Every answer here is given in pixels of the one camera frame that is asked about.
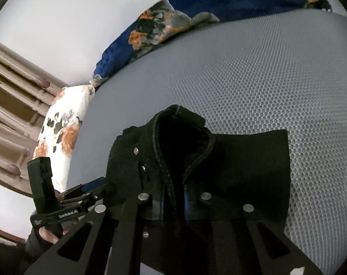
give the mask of gray mattress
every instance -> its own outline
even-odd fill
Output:
[[[213,133],[288,130],[285,234],[333,274],[347,257],[347,18],[298,10],[212,25],[131,63],[96,93],[68,187],[104,176],[116,136],[172,104]]]

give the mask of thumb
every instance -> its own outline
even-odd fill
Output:
[[[40,237],[47,242],[55,244],[59,241],[58,237],[55,236],[51,231],[48,231],[45,227],[40,227],[39,234]]]

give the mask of white wall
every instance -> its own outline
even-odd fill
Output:
[[[31,233],[30,216],[35,211],[32,198],[0,185],[0,229],[27,239]]]
[[[9,0],[0,42],[69,85],[87,83],[102,52],[159,0]],[[338,0],[335,12],[346,15]]]

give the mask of white logo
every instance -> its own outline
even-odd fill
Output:
[[[70,216],[70,215],[73,215],[73,214],[75,214],[75,213],[78,213],[78,210],[74,210],[74,211],[72,211],[72,212],[65,213],[65,214],[63,214],[63,215],[59,215],[59,218],[64,218],[64,217],[66,217],[66,216]]]

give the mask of pillow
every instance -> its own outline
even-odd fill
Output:
[[[33,158],[50,157],[52,183],[58,192],[66,190],[79,129],[94,95],[92,85],[65,87],[55,97],[45,117]]]

